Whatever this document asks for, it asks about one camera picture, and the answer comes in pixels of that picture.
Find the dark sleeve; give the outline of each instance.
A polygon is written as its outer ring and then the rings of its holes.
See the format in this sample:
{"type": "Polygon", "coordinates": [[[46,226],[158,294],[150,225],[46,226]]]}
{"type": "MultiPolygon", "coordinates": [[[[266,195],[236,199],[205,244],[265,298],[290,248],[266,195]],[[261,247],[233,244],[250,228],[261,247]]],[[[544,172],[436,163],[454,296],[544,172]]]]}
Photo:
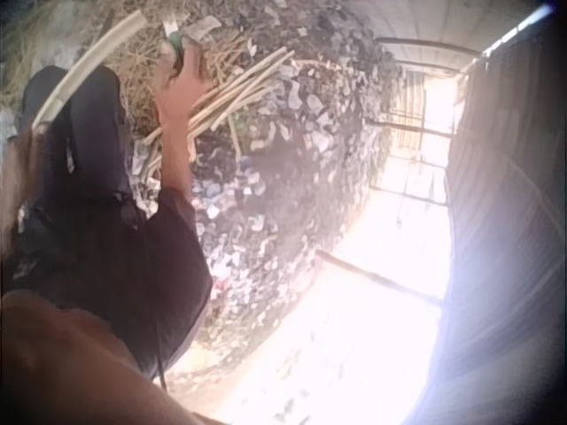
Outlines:
{"type": "Polygon", "coordinates": [[[167,369],[189,348],[205,315],[212,279],[195,230],[195,210],[181,194],[161,190],[158,211],[145,223],[144,233],[167,369]]]}

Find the white plastic strip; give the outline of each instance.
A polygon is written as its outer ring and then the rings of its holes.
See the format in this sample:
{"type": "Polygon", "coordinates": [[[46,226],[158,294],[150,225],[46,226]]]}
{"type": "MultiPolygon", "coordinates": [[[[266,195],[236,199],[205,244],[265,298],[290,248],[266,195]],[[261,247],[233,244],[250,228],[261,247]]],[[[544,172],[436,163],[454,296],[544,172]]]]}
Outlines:
{"type": "Polygon", "coordinates": [[[136,11],[123,19],[116,27],[108,31],[103,38],[85,52],[82,58],[73,65],[67,75],[51,92],[37,113],[32,128],[42,122],[51,123],[61,111],[67,100],[81,86],[82,82],[102,64],[102,62],[122,43],[137,31],[145,27],[147,21],[140,11],[136,11]]]}

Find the corrugated metal sheet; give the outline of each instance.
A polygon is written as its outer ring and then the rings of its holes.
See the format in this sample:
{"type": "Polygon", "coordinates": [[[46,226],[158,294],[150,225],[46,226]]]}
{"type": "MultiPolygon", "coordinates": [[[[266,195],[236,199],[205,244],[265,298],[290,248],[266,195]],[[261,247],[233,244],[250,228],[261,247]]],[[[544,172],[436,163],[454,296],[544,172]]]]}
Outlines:
{"type": "MultiPolygon", "coordinates": [[[[425,106],[425,88],[423,73],[406,72],[406,87],[400,93],[400,109],[393,115],[393,122],[407,126],[421,127],[425,106]]],[[[419,152],[420,135],[410,131],[399,131],[396,139],[398,149],[419,152]]]]}
{"type": "Polygon", "coordinates": [[[454,261],[414,423],[513,423],[563,376],[567,66],[553,19],[478,63],[447,168],[454,261]]]}

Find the wrist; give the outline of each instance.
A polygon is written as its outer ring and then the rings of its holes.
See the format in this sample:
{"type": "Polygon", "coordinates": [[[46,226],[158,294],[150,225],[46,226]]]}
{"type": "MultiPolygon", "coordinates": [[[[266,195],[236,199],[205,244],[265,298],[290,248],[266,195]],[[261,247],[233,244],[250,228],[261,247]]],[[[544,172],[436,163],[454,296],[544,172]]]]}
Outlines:
{"type": "Polygon", "coordinates": [[[187,133],[188,120],[185,118],[177,118],[174,120],[164,120],[161,123],[161,129],[164,133],[179,135],[187,133]]]}

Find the dark jacket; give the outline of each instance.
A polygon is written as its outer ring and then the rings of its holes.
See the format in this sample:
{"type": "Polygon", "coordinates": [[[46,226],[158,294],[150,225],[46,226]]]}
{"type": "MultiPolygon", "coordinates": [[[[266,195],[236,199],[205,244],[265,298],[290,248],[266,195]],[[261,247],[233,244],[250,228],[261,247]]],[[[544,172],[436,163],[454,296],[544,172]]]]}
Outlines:
{"type": "Polygon", "coordinates": [[[195,211],[171,189],[143,218],[132,200],[36,205],[3,273],[3,293],[32,290],[59,308],[104,319],[148,378],[189,348],[212,280],[195,211]]]}

